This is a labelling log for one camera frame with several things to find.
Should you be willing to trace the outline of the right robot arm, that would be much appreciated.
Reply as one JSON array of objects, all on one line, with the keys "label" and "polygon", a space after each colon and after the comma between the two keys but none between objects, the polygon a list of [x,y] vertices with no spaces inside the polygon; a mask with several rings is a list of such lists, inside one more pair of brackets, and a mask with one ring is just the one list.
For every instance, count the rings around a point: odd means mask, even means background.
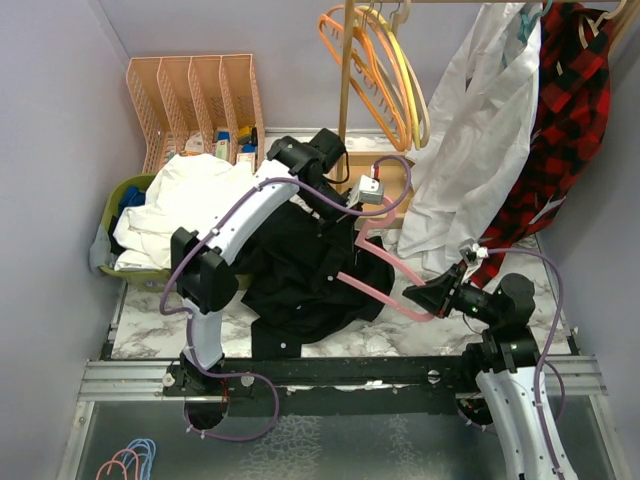
[{"label": "right robot arm", "polygon": [[488,293],[463,280],[454,265],[403,295],[444,318],[457,310],[487,325],[482,341],[469,344],[459,367],[461,383],[480,391],[512,479],[576,479],[549,405],[544,359],[528,325],[535,288],[511,273]]}]

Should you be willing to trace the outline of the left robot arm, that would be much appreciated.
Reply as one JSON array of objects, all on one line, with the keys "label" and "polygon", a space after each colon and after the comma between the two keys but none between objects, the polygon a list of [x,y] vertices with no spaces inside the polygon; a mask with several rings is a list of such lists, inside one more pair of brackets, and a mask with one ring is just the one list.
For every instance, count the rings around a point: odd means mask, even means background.
[{"label": "left robot arm", "polygon": [[177,229],[171,237],[171,277],[167,286],[182,297],[187,314],[186,382],[195,392],[214,392],[225,377],[222,313],[239,289],[232,265],[250,237],[282,205],[299,196],[322,221],[336,222],[360,212],[326,177],[343,155],[344,141],[323,128],[310,141],[284,136],[273,142],[241,196],[218,215],[207,232]]}]

